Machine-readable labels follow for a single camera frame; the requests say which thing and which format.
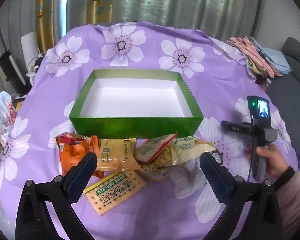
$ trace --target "pink sleeve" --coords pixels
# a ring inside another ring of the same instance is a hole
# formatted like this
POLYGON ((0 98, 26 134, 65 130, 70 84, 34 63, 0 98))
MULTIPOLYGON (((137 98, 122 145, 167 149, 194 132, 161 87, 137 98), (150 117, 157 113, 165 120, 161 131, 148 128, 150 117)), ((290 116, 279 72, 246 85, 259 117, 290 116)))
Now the pink sleeve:
POLYGON ((283 239, 290 239, 300 226, 300 171, 277 190, 283 239))

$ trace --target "purple tablecloth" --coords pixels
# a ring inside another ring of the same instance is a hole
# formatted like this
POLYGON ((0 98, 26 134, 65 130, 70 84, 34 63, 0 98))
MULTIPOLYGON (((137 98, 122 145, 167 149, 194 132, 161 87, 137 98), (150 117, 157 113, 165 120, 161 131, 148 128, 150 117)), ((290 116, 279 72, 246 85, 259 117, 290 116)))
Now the purple tablecloth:
MULTIPOLYGON (((178 71, 204 115, 196 135, 216 145, 215 158, 233 175, 247 178, 246 142, 220 129, 222 120, 249 120, 248 95, 268 96, 247 74, 245 57, 198 30, 173 29, 148 23, 113 27, 87 25, 71 30, 49 50, 10 133, 0 169, 0 200, 15 222, 24 183, 51 181, 59 175, 54 137, 74 131, 68 117, 80 89, 93 69, 140 68, 178 71)), ((298 168, 284 121, 270 103, 275 144, 298 168)), ((56 229, 68 239, 48 206, 56 229)), ((221 214, 198 160, 170 169, 164 182, 149 182, 139 193, 99 216, 85 196, 73 209, 95 239, 203 239, 221 214)), ((249 206, 239 225, 241 229, 249 206)))

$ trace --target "white plastic bag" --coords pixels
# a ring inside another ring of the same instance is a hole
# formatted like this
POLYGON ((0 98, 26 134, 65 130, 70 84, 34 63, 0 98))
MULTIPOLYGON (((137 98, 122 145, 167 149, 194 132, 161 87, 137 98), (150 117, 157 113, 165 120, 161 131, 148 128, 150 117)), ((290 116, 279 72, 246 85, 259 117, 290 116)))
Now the white plastic bag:
POLYGON ((4 147, 7 142, 11 125, 17 117, 17 111, 12 105, 12 98, 7 92, 0 93, 0 142, 4 147))

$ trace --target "blue cloth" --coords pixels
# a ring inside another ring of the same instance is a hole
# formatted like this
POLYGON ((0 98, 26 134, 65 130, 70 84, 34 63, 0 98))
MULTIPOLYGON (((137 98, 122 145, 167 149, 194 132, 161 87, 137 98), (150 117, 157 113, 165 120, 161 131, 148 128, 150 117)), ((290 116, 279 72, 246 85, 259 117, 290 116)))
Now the blue cloth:
POLYGON ((282 74, 289 74, 291 72, 291 68, 282 52, 274 49, 263 48, 252 37, 249 37, 249 40, 255 46, 257 52, 261 55, 261 57, 271 63, 282 74))

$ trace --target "camera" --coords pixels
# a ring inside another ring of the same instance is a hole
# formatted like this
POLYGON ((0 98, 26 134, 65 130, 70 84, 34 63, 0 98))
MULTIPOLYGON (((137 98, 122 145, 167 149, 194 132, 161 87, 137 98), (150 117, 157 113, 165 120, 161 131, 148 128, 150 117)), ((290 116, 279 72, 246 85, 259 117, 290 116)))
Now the camera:
POLYGON ((269 143, 277 139, 278 132, 271 127, 269 101, 258 96, 248 96, 247 99, 251 122, 237 124, 222 121, 221 126, 227 131, 252 137, 252 158, 250 164, 252 176, 256 181, 263 181, 266 175, 266 159, 256 154, 256 148, 259 146, 269 149, 269 143))

